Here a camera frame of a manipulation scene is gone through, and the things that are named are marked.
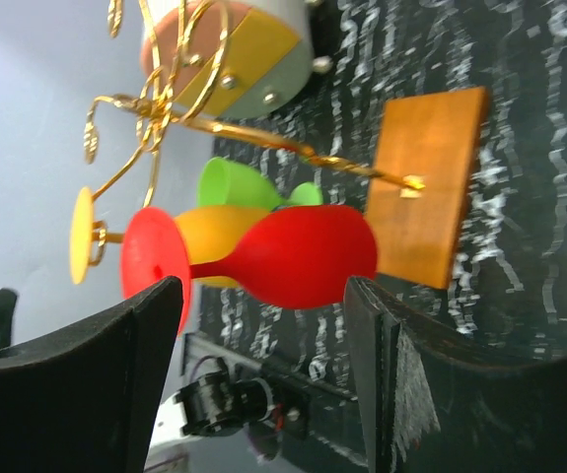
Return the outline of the orange wine glass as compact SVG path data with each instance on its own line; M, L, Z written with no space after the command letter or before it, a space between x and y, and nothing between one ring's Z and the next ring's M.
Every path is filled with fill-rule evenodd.
M235 205L211 205L183 212L174 221L182 233L189 260L217 261L235 249L245 233L269 215L268 210ZM77 196L69 237L72 282L82 283L91 266L102 261L108 243L121 244L123 234L112 234L106 223L94 219L94 193L82 188Z

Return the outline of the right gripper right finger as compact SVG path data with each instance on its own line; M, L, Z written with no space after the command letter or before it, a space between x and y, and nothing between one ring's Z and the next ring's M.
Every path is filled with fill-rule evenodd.
M375 282L344 314L372 472L567 472L567 357L479 345Z

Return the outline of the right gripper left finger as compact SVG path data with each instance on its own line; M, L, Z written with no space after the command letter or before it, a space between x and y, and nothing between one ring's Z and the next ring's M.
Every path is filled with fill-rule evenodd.
M168 277L0 351L0 472L141 472L177 338Z

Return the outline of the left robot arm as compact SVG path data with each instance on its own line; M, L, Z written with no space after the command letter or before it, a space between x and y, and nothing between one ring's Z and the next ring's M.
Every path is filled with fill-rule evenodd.
M177 280L19 345L17 299L0 290L0 472L141 472L185 441L309 406L291 383L223 371L164 398Z

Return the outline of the red wine glass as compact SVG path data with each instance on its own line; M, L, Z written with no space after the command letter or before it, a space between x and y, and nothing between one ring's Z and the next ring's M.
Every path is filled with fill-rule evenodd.
M166 277L181 281L185 305L193 280L228 277L262 303L310 309L342 301L352 276L373 278L378 248L363 215L346 205L296 206L267 214L226 256L193 263L174 219L138 211L120 251L120 280L130 298Z

